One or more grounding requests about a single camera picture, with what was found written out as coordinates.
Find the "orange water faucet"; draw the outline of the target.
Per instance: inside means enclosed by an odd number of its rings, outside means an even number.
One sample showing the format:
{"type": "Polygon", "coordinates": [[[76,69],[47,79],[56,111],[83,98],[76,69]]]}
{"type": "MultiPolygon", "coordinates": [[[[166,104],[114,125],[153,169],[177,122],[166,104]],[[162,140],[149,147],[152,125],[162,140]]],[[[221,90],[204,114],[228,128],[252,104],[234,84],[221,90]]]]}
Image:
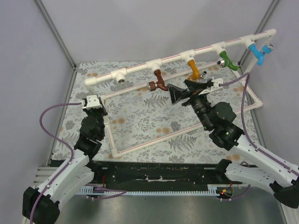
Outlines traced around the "orange water faucet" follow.
{"type": "Polygon", "coordinates": [[[200,71],[196,67],[194,60],[190,60],[188,62],[188,65],[190,66],[190,68],[192,70],[192,74],[187,78],[187,80],[189,80],[189,81],[196,81],[196,80],[203,79],[204,76],[207,74],[206,71],[203,71],[203,73],[200,73],[200,71]]]}

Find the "brown water faucet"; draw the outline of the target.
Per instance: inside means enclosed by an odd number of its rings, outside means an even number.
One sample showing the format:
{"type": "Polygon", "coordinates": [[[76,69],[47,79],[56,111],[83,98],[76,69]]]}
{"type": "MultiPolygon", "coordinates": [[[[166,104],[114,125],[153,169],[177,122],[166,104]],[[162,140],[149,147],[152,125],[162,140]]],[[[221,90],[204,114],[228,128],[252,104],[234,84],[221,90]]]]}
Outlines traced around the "brown water faucet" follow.
{"type": "Polygon", "coordinates": [[[157,81],[151,81],[147,83],[148,91],[155,91],[156,89],[161,89],[163,91],[168,91],[168,87],[165,85],[165,82],[161,75],[161,70],[155,70],[154,75],[157,78],[157,81]]]}

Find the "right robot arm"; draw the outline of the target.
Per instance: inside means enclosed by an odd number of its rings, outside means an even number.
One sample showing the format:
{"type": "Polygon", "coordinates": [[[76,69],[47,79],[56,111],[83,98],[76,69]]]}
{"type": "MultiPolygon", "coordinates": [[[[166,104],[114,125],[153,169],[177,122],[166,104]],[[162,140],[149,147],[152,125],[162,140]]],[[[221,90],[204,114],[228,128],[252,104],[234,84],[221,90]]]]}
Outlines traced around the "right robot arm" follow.
{"type": "Polygon", "coordinates": [[[256,165],[256,168],[241,166],[231,160],[222,159],[215,168],[220,182],[242,182],[258,187],[271,194],[282,204],[297,209],[299,207],[299,167],[292,164],[248,138],[244,129],[234,125],[236,114],[229,103],[215,105],[207,99],[213,80],[206,83],[184,81],[182,89],[168,84],[172,104],[181,100],[182,106],[191,106],[204,130],[209,131],[212,142],[232,153],[237,153],[256,165]]]}

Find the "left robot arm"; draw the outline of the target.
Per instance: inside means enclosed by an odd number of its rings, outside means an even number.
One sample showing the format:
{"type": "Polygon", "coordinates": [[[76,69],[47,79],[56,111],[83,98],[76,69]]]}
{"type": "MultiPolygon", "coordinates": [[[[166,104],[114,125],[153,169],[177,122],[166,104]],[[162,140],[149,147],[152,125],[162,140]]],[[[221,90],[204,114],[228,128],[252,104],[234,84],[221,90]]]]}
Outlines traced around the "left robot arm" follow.
{"type": "Polygon", "coordinates": [[[105,137],[107,112],[97,95],[87,96],[80,104],[87,116],[71,155],[44,182],[36,188],[28,187],[23,194],[22,214],[32,224],[55,223],[65,204],[93,180],[100,166],[93,158],[105,137]]]}

